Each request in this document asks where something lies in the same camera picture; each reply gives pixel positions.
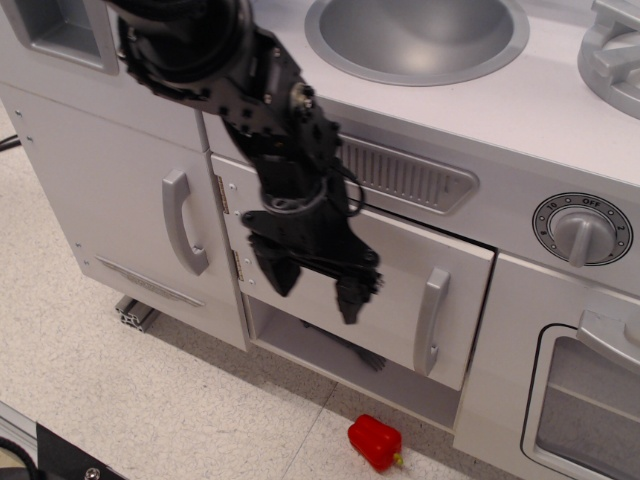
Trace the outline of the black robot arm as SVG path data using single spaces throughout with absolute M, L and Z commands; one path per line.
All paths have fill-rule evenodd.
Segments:
M 353 324 L 378 291 L 378 254 L 351 230 L 359 213 L 338 158 L 339 125 L 246 1 L 116 1 L 120 56 L 153 94 L 219 117 L 254 167 L 262 209 L 243 214 L 274 290 L 287 295 L 303 269 L 334 279 Z

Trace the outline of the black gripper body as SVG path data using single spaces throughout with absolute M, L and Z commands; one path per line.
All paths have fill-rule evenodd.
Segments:
M 329 187 L 306 205 L 266 198 L 261 210 L 245 212 L 241 222 L 254 254 L 258 248 L 286 251 L 301 270 L 336 281 L 357 279 L 372 295 L 381 282 L 379 255 L 352 231 L 349 220 L 358 213 L 344 187 Z

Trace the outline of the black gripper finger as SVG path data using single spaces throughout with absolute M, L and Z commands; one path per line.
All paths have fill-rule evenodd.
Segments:
M 339 311 L 347 325 L 357 322 L 357 317 L 365 303 L 371 299 L 369 288 L 357 279 L 339 279 L 336 282 Z
M 282 297 L 288 296 L 299 279 L 301 267 L 283 250 L 258 248 L 255 255 L 273 289 Z

